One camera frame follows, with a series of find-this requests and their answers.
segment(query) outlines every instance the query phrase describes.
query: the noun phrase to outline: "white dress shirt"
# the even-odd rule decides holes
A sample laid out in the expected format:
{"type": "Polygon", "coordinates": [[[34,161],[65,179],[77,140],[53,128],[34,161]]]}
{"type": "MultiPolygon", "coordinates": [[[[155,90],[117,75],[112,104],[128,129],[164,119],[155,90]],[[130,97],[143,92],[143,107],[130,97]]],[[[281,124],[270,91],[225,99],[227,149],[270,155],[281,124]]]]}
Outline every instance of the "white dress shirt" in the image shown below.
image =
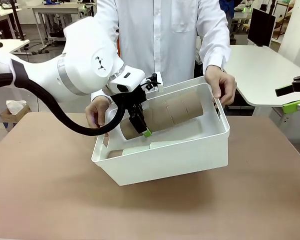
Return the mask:
{"type": "MultiPolygon", "coordinates": [[[[223,68],[230,37],[219,0],[97,0],[95,20],[116,43],[125,65],[146,76],[160,71],[164,86],[193,78],[196,37],[203,38],[203,72],[223,68]]],[[[92,94],[104,95],[102,91],[92,94]]]]}

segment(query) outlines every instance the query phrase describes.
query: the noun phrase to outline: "hand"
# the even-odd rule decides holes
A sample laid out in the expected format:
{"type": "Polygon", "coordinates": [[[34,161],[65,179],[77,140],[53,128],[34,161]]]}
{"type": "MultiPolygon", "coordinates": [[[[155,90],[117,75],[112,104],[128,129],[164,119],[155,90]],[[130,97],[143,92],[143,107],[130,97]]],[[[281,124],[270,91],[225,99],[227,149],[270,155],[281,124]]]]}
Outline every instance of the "hand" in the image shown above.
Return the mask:
{"type": "Polygon", "coordinates": [[[105,112],[109,108],[111,100],[105,96],[97,96],[85,108],[85,116],[90,128],[97,129],[105,124],[105,112]]]}
{"type": "Polygon", "coordinates": [[[205,71],[205,81],[211,86],[213,96],[221,99],[221,104],[228,105],[234,102],[236,81],[235,78],[219,67],[210,65],[205,71]]]}

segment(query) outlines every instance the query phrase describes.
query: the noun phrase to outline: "white plastic bin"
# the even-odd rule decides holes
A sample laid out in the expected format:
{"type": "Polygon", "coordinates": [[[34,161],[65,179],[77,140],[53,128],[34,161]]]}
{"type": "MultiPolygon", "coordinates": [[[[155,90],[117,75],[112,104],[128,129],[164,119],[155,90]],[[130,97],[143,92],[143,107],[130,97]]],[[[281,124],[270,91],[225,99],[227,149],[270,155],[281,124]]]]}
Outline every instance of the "white plastic bin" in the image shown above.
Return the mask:
{"type": "MultiPolygon", "coordinates": [[[[143,108],[191,91],[197,92],[201,99],[202,116],[154,132],[148,138],[140,136],[126,140],[117,126],[110,132],[107,146],[103,144],[104,136],[98,137],[92,161],[120,186],[227,166],[230,126],[219,100],[216,100],[217,113],[212,92],[203,77],[166,87],[163,93],[148,93],[143,108]],[[161,141],[181,142],[107,159],[110,151],[149,146],[161,141]]],[[[116,105],[112,104],[107,111],[107,122],[115,113],[116,105]]]]}

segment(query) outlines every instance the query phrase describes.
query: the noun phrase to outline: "shirt placket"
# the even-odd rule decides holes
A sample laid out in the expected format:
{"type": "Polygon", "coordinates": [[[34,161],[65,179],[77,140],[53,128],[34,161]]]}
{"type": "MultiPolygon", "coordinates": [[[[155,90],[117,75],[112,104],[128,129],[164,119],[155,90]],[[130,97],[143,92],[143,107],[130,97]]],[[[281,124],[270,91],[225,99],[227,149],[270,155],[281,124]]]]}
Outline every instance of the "shirt placket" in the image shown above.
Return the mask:
{"type": "Polygon", "coordinates": [[[153,4],[153,42],[154,42],[154,71],[161,71],[161,0],[154,0],[153,4]]]}

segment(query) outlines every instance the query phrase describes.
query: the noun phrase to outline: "cardboard box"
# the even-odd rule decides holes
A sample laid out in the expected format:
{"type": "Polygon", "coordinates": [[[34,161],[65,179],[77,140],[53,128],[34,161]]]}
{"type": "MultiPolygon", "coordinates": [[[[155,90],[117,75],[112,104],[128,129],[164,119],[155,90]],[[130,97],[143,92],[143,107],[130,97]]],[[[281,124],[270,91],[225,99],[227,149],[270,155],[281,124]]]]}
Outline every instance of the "cardboard box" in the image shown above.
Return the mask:
{"type": "Polygon", "coordinates": [[[28,104],[26,104],[17,114],[12,115],[9,109],[0,113],[0,117],[5,129],[9,132],[23,118],[24,115],[31,112],[28,104]]]}

